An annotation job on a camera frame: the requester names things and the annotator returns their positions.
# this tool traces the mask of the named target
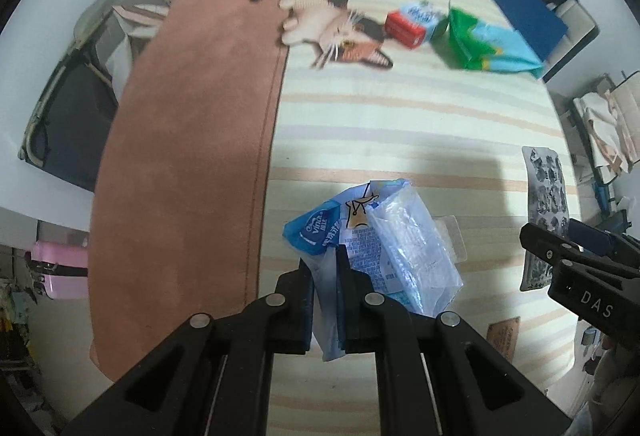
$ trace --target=brown leather mat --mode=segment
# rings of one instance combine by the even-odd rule
[[[277,1],[175,0],[136,61],[89,247],[95,350],[112,380],[191,314],[227,316],[256,297],[287,56]]]

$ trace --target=table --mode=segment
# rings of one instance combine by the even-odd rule
[[[411,0],[350,0],[382,21]],[[492,0],[449,1],[508,26]],[[311,46],[292,47],[284,74],[264,207],[259,294],[295,269],[283,225],[341,190],[371,179],[408,178],[431,214],[457,217],[468,252],[464,287],[452,304],[479,333],[520,317],[514,365],[540,388],[574,362],[577,318],[546,290],[520,292],[527,221],[523,145],[560,155],[572,217],[579,218],[574,172],[558,117],[542,82],[526,74],[464,72],[431,45],[406,50],[386,41],[394,67],[328,64],[310,70]],[[276,355],[270,435],[378,434],[372,355],[324,363]]]

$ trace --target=brown card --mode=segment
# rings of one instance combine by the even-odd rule
[[[498,353],[506,358],[508,362],[512,362],[513,354],[516,351],[519,331],[520,317],[514,317],[513,319],[490,324],[486,333],[486,340]]]

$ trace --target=cat illustration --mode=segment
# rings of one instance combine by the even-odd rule
[[[312,65],[318,68],[323,68],[329,60],[392,68],[393,62],[380,49],[385,40],[383,26],[362,13],[349,10],[348,2],[280,0],[279,6],[290,11],[290,17],[282,23],[282,43],[318,45],[321,53]]]

